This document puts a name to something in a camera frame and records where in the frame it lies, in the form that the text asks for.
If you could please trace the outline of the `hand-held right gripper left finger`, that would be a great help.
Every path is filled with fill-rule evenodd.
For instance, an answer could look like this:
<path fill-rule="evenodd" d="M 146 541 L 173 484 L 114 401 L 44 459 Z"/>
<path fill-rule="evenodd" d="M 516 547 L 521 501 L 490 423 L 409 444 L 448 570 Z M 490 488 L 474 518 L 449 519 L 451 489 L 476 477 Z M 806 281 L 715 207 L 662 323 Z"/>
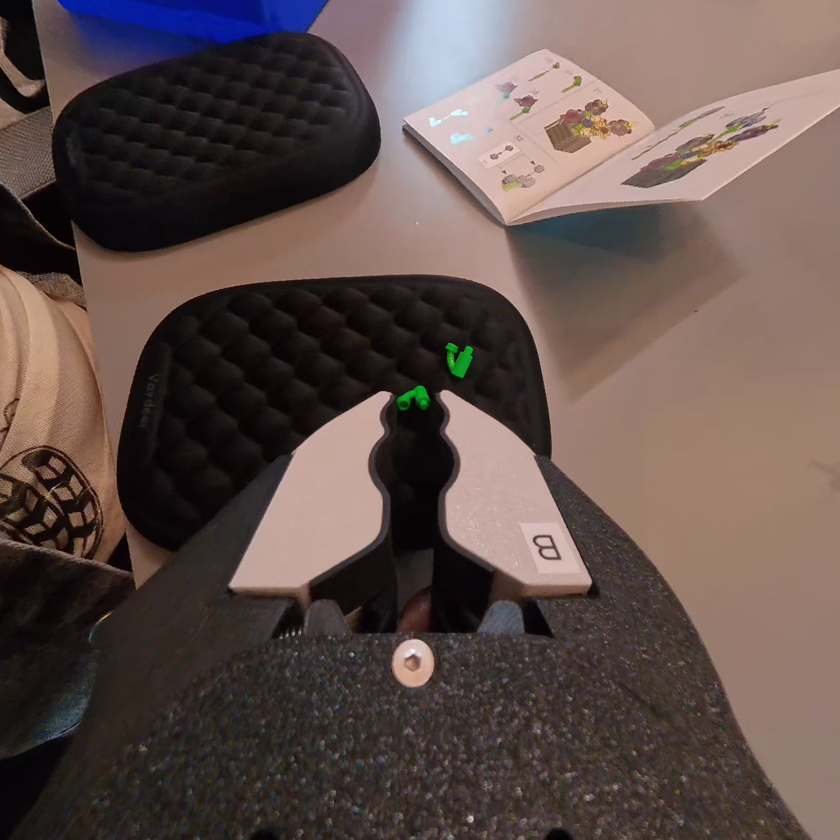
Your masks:
<path fill-rule="evenodd" d="M 391 504 L 379 475 L 393 394 L 378 392 L 300 444 L 228 587 L 358 610 L 394 582 Z"/>

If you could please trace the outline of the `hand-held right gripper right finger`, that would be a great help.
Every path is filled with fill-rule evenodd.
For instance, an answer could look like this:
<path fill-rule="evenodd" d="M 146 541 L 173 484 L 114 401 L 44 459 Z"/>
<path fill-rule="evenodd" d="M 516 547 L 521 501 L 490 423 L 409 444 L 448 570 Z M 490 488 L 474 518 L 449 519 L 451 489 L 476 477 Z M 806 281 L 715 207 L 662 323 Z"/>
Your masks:
<path fill-rule="evenodd" d="M 455 393 L 437 399 L 454 457 L 438 503 L 441 588 L 465 599 L 587 594 L 592 577 L 534 452 Z"/>

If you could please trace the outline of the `blue plastic bin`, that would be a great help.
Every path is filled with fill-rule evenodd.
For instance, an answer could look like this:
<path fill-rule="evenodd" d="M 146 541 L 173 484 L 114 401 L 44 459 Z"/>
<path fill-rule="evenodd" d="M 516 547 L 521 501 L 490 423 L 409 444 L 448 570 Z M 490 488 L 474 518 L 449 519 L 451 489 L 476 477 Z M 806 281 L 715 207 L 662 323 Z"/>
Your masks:
<path fill-rule="evenodd" d="M 276 32 L 306 32 L 325 1 L 61 1 L 75 14 L 229 43 Z"/>

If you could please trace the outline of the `black quilted wrist rest pad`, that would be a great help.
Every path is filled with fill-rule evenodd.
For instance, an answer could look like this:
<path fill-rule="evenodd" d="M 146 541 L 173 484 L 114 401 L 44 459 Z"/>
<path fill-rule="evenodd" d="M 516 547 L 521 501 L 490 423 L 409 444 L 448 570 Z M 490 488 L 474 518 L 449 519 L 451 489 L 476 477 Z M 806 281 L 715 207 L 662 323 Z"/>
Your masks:
<path fill-rule="evenodd" d="M 445 346 L 474 348 L 463 380 Z M 498 291 L 446 276 L 281 280 L 215 290 L 145 344 L 122 422 L 119 496 L 177 550 L 321 426 L 377 392 L 452 391 L 536 454 L 552 432 L 536 343 Z"/>
<path fill-rule="evenodd" d="M 71 221 L 139 253 L 277 213 L 352 182 L 382 142 L 375 104 L 327 40 L 279 31 L 109 78 L 56 119 Z"/>

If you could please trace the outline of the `dark grey pants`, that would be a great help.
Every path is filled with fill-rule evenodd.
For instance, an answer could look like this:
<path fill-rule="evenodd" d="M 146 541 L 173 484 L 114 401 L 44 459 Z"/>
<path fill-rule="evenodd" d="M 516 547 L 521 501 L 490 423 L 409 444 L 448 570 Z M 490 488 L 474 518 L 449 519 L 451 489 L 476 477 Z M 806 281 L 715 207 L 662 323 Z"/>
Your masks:
<path fill-rule="evenodd" d="M 133 591 L 130 572 L 2 537 L 2 760 L 80 722 L 98 667 L 91 630 Z"/>

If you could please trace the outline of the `beige printed shirt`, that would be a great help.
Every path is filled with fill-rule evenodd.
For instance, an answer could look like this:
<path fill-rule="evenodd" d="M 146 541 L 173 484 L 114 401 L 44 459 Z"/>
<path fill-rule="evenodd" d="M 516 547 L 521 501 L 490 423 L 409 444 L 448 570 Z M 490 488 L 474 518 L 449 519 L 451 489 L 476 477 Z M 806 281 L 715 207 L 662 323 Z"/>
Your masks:
<path fill-rule="evenodd" d="M 3 267 L 1 345 L 2 534 L 109 562 L 125 521 L 88 314 Z"/>

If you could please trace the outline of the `open instruction booklet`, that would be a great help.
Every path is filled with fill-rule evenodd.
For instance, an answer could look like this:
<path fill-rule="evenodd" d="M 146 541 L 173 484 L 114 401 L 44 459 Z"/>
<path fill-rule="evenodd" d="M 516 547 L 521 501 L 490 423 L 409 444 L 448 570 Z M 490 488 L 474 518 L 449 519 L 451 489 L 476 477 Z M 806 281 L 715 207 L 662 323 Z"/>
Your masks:
<path fill-rule="evenodd" d="M 838 109 L 839 72 L 749 91 L 662 129 L 541 49 L 424 109 L 403 130 L 504 226 L 699 202 Z"/>

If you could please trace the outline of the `dark cloth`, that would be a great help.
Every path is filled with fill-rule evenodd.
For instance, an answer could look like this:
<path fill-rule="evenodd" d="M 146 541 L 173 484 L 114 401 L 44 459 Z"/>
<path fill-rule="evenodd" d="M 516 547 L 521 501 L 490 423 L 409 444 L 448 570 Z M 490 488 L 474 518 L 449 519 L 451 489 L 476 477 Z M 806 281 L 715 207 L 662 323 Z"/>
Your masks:
<path fill-rule="evenodd" d="M 56 301 L 87 309 L 74 245 L 58 239 L 1 185 L 1 263 Z"/>

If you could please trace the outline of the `grey mesh chair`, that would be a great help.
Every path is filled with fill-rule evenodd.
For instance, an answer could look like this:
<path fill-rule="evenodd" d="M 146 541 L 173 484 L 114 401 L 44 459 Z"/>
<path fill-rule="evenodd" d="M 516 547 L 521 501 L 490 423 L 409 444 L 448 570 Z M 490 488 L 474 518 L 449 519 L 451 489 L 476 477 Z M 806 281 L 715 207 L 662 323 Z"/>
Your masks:
<path fill-rule="evenodd" d="M 29 1 L 1 2 L 1 180 L 26 200 L 55 180 L 46 71 Z"/>

